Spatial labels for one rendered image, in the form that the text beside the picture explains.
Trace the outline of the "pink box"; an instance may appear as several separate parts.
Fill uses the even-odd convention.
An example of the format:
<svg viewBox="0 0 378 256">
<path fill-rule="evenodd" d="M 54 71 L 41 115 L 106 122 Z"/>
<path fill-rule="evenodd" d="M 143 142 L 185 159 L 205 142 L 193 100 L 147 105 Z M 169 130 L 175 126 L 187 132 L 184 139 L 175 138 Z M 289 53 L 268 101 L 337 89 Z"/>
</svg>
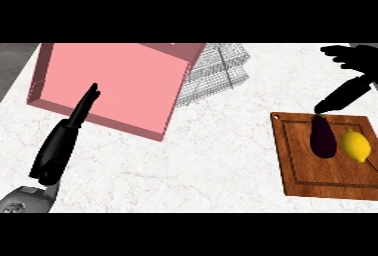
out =
<svg viewBox="0 0 378 256">
<path fill-rule="evenodd" d="M 163 139 L 202 43 L 44 43 L 26 103 L 67 115 L 91 86 L 100 91 L 86 121 Z"/>
</svg>

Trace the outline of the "yellow lemon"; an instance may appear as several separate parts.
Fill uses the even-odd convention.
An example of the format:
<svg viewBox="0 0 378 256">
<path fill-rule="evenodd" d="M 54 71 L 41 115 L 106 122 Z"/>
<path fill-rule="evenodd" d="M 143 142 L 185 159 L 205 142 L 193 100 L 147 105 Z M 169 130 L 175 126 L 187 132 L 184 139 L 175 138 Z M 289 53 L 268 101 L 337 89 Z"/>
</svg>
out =
<svg viewBox="0 0 378 256">
<path fill-rule="evenodd" d="M 366 137 L 358 132 L 348 130 L 340 135 L 339 145 L 345 155 L 363 163 L 370 154 L 370 144 Z"/>
</svg>

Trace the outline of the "brown wooden cutting board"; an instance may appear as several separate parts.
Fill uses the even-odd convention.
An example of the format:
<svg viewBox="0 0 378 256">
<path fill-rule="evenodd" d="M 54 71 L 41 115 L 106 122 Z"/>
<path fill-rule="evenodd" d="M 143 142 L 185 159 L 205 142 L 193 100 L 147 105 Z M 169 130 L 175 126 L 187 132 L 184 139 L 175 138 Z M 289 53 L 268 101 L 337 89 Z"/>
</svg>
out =
<svg viewBox="0 0 378 256">
<path fill-rule="evenodd" d="M 378 137 L 366 116 L 326 115 L 339 139 L 351 129 L 370 144 L 363 163 L 336 148 L 332 158 L 318 158 L 309 148 L 312 114 L 271 112 L 271 128 L 286 196 L 378 201 Z"/>
</svg>

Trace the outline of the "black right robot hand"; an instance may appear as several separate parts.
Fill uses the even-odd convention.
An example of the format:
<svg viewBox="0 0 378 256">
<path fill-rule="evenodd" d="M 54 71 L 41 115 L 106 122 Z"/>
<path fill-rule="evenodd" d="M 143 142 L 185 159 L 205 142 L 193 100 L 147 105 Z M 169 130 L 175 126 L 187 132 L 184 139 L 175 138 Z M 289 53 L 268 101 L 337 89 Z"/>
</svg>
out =
<svg viewBox="0 0 378 256">
<path fill-rule="evenodd" d="M 370 90 L 370 84 L 378 85 L 378 48 L 367 45 L 346 47 L 340 45 L 320 48 L 320 52 L 332 57 L 342 69 L 361 72 L 361 75 L 346 80 L 333 92 L 314 106 L 314 113 L 342 110 Z"/>
</svg>

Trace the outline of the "dark purple eggplant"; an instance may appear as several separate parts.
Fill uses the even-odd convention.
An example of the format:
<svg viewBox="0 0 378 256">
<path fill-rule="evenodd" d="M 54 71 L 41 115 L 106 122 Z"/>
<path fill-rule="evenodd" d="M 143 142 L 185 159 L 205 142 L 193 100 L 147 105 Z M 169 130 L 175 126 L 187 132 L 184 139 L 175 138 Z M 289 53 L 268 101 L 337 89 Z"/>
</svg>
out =
<svg viewBox="0 0 378 256">
<path fill-rule="evenodd" d="M 335 156 L 336 140 L 327 120 L 320 115 L 314 115 L 311 119 L 309 148 L 318 158 Z"/>
</svg>

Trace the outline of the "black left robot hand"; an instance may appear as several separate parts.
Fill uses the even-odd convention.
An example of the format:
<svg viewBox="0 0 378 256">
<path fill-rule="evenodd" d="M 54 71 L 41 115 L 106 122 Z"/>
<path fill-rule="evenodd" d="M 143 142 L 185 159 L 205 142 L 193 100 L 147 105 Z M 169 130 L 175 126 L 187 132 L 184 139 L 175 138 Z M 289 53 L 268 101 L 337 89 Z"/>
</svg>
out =
<svg viewBox="0 0 378 256">
<path fill-rule="evenodd" d="M 98 95 L 97 84 L 92 84 L 69 118 L 58 121 L 45 138 L 29 171 L 29 177 L 36 179 L 44 186 L 54 185 L 60 180 L 75 146 L 78 130 Z"/>
</svg>

